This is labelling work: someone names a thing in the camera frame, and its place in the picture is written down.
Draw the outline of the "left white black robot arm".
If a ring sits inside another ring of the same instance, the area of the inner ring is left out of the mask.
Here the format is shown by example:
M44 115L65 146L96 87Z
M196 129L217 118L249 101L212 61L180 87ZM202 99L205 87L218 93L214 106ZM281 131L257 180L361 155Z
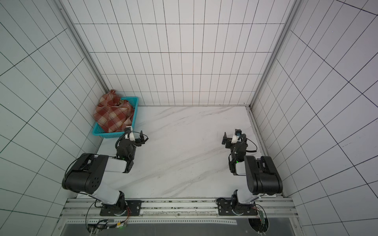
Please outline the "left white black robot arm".
M125 199L125 194L103 181L106 173L127 174L131 171L136 148L149 139L143 132L125 129L115 144L116 155L82 154L65 172L62 187L78 194L86 194L101 202L100 216L138 216L141 201Z

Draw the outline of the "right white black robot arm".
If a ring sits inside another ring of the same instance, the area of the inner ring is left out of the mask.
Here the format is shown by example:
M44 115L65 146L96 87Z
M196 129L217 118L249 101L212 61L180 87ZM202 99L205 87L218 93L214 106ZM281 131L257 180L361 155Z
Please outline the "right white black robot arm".
M264 211L255 201L264 195L273 196L283 191L282 179L273 160L269 156L255 157L255 150L248 150L246 134L236 129L232 137L224 134L222 144L230 150L228 166L234 176L244 176L246 189L237 189L231 198L218 198L220 216L253 216Z

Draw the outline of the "red plaid skirt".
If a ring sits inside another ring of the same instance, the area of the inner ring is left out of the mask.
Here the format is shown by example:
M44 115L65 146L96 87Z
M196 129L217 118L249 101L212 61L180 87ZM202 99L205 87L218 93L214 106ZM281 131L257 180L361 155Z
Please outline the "red plaid skirt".
M105 133L121 132L133 122L135 108L122 100L115 90L103 95L94 111L94 119Z

